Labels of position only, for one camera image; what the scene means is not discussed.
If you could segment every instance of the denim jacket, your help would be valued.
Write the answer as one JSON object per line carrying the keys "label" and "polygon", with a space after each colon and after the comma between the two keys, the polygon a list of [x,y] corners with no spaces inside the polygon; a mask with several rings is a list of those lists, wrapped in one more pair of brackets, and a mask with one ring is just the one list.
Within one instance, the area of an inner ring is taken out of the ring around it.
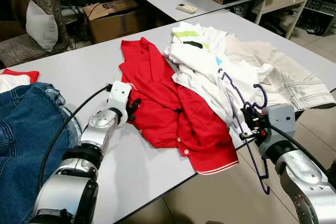
{"label": "denim jacket", "polygon": [[[33,83],[0,94],[0,223],[27,223],[44,153],[70,112],[53,85]],[[50,152],[44,182],[81,134],[74,119]]]}

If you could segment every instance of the red polo shirt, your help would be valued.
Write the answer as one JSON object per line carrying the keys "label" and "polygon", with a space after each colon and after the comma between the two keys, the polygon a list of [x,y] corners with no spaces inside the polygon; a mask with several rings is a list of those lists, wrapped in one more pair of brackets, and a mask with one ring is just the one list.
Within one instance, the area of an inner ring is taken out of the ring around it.
{"label": "red polo shirt", "polygon": [[172,79],[174,70],[145,38],[123,41],[122,81],[133,84],[131,102],[141,104],[132,122],[155,148],[177,147],[200,174],[238,163],[227,125],[202,97]]}

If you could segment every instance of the remote control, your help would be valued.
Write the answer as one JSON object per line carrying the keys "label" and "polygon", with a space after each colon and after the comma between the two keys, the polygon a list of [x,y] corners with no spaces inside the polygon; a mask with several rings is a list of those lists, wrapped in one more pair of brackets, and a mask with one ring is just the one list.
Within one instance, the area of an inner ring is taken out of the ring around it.
{"label": "remote control", "polygon": [[191,5],[185,5],[185,4],[179,4],[176,7],[177,9],[183,10],[187,13],[195,13],[197,11],[197,8]]}

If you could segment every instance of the tiled floor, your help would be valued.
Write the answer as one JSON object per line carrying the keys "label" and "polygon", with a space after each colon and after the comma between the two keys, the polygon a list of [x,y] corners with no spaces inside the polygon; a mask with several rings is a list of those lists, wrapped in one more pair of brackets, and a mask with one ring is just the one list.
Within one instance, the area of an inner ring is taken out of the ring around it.
{"label": "tiled floor", "polygon": [[[336,62],[336,35],[319,37],[295,28],[290,40]],[[336,108],[306,111],[297,123],[295,139],[329,168],[336,159]],[[257,148],[252,145],[252,149],[258,157]],[[280,185],[274,165],[268,162],[270,178],[266,184],[271,194],[266,196],[248,150],[243,148],[238,153],[239,165],[212,176],[194,177],[122,224],[205,224],[208,220],[225,224],[297,224],[295,209]]]}

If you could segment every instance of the white pillow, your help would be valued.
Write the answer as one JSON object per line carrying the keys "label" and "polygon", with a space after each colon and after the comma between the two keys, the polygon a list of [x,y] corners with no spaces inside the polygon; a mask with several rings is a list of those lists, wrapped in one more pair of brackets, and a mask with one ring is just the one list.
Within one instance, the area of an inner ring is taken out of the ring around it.
{"label": "white pillow", "polygon": [[26,19],[27,33],[44,50],[51,52],[58,39],[58,29],[54,16],[46,14],[37,4],[30,1]]}

